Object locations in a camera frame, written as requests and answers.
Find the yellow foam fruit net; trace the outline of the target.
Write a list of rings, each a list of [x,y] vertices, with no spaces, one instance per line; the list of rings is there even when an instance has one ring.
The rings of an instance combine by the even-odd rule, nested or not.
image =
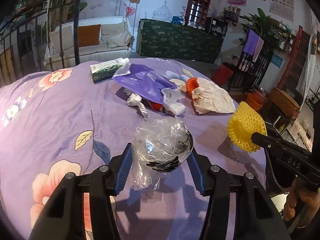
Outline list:
[[[228,120],[228,137],[234,145],[243,151],[252,153],[260,149],[260,146],[251,140],[251,136],[255,132],[267,136],[265,122],[252,107],[246,102],[241,102],[237,110]]]

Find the white paper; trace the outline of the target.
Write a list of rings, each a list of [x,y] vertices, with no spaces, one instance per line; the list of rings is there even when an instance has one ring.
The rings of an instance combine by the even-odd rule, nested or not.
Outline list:
[[[198,87],[194,88],[191,96],[194,108],[199,114],[216,112],[222,114],[234,113],[236,108],[228,92],[213,81],[201,77],[196,78]]]

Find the clear plastic bag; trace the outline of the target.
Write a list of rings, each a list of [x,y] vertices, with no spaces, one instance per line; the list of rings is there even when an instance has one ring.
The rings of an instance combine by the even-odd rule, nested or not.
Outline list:
[[[132,141],[131,187],[159,189],[163,177],[177,169],[194,148],[193,136],[181,118],[147,118],[136,127]]]

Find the purple tissue package bag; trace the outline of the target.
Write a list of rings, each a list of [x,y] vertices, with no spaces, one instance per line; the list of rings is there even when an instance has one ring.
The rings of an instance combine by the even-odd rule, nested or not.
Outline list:
[[[127,63],[116,71],[112,79],[133,93],[160,104],[164,103],[162,90],[178,91],[174,83],[143,64]]]

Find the orange plastic bucket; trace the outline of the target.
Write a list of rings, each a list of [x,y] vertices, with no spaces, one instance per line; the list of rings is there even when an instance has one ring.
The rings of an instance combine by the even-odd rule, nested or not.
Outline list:
[[[267,97],[259,93],[249,93],[246,98],[246,103],[255,111],[261,109],[266,101]]]

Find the black metal towel rack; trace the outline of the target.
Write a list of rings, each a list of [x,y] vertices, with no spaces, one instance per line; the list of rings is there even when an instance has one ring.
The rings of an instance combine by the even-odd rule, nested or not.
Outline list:
[[[263,45],[257,61],[253,62],[253,56],[244,53],[242,49],[237,66],[232,69],[233,74],[228,81],[228,91],[234,89],[248,91],[253,89],[255,85],[260,85],[272,56],[273,51],[266,51],[266,47]]]

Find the red paper bag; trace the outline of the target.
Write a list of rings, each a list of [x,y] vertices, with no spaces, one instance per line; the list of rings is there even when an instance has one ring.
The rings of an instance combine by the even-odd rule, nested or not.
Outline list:
[[[212,81],[218,86],[223,86],[228,79],[232,76],[233,71],[224,64],[221,64],[219,68],[212,75]]]

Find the pink hanging towel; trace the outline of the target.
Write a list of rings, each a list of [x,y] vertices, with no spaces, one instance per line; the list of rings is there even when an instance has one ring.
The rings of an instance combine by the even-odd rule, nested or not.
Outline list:
[[[259,57],[259,54],[263,48],[263,45],[264,45],[264,40],[262,38],[259,37],[258,41],[257,41],[257,45],[254,49],[254,53],[253,53],[253,59],[252,61],[253,62],[256,62],[258,57]]]

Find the white torn wrapper piece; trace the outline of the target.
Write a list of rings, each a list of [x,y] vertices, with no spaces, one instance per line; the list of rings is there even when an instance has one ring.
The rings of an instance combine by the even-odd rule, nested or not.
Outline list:
[[[174,116],[179,116],[185,112],[185,105],[179,102],[182,98],[179,89],[164,88],[161,93],[163,94],[163,106],[166,112]]]

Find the small white crumpled wrapper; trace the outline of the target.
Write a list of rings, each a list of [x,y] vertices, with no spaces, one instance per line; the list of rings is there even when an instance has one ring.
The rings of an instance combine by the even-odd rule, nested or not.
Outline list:
[[[142,97],[140,95],[131,93],[127,99],[127,105],[129,107],[138,107],[143,118],[147,118],[149,116],[146,107],[142,103]]]

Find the green white tissue box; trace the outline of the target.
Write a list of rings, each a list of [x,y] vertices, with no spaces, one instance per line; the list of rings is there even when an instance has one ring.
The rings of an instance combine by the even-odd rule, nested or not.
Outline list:
[[[93,83],[112,78],[116,71],[127,63],[129,63],[129,59],[121,57],[115,60],[90,65]]]

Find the red telephone booth cabinet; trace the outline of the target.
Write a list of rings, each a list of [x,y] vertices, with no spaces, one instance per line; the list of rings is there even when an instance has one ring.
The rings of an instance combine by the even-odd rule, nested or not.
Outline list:
[[[203,28],[211,0],[188,0],[185,12],[185,26]]]

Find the green patterned counter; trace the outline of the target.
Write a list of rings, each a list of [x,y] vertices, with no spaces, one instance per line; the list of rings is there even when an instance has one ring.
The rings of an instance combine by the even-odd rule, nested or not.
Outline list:
[[[158,20],[141,19],[136,51],[140,56],[214,63],[223,37],[203,30]]]

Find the black iron railing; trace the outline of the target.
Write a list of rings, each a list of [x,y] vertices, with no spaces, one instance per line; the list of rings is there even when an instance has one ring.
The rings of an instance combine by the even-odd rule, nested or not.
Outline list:
[[[80,0],[38,0],[15,12],[1,27],[1,86],[35,72],[46,70],[52,63],[50,32],[59,30],[58,55],[63,68],[67,54],[63,47],[62,25],[73,9],[74,63],[80,64],[79,14]]]

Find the orange brown cushion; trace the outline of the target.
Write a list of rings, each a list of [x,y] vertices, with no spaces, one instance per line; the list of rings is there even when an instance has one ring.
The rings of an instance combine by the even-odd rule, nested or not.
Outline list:
[[[79,47],[99,45],[101,25],[86,25],[78,28]]]

